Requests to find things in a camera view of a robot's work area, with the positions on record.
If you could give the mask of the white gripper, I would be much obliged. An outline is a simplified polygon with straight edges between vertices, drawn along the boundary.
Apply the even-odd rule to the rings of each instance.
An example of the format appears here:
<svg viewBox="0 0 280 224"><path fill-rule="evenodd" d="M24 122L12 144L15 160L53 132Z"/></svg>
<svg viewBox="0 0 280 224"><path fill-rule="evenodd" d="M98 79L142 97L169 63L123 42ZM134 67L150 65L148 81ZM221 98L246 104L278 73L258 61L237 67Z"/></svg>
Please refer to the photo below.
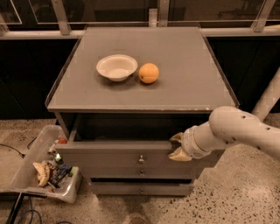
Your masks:
<svg viewBox="0 0 280 224"><path fill-rule="evenodd" d="M195 141L195 131L197 126L194 125L187 129L184 133L179 132L170 138L171 142L181 142L181 147L178 147L174 152L168 155L168 158L173 161L188 162L194 159L201 159L209 155L209 152L202 150Z"/></svg>

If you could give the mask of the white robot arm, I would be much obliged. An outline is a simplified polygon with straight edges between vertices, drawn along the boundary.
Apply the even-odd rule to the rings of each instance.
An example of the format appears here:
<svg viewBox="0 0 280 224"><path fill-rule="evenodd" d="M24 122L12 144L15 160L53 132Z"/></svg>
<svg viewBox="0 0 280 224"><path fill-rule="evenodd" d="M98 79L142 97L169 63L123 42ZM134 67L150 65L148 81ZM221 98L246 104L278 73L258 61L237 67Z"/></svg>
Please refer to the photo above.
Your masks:
<svg viewBox="0 0 280 224"><path fill-rule="evenodd" d="M215 109L209 120L192 126L171 138L180 146L169 155L174 161L191 161L224 150L236 144L246 144L280 159L280 129L263 123L264 118L280 98L280 68L276 71L261 99L251 113L235 107Z"/></svg>

